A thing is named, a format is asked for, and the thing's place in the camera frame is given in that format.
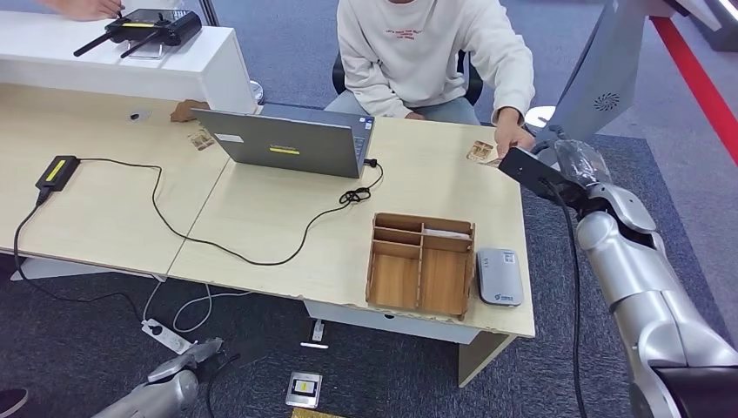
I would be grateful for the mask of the standing person's hand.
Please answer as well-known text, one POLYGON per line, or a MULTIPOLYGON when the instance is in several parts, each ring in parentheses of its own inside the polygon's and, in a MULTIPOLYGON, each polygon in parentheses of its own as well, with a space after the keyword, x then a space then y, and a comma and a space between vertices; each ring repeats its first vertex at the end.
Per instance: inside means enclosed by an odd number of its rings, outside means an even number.
POLYGON ((125 10, 120 0, 40 0, 39 3, 76 21, 116 19, 125 10))

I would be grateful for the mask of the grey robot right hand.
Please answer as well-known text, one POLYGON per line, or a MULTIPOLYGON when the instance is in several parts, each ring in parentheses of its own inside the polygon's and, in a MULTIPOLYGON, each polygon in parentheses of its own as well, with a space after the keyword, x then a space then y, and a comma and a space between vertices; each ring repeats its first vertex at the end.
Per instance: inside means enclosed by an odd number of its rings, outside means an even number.
POLYGON ((553 142, 556 165, 563 176, 584 187, 612 183, 612 176, 602 155, 590 144, 559 139, 553 142))

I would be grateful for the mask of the seated person's left hand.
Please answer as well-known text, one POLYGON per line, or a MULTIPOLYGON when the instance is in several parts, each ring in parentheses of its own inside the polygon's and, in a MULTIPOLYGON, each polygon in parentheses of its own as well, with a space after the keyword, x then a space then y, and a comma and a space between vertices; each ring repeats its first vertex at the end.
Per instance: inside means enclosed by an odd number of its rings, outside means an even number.
POLYGON ((503 107, 497 111, 494 139, 499 158, 504 158, 511 148, 519 147, 530 151, 535 145, 535 139, 523 128, 520 121, 521 114, 512 107, 503 107))

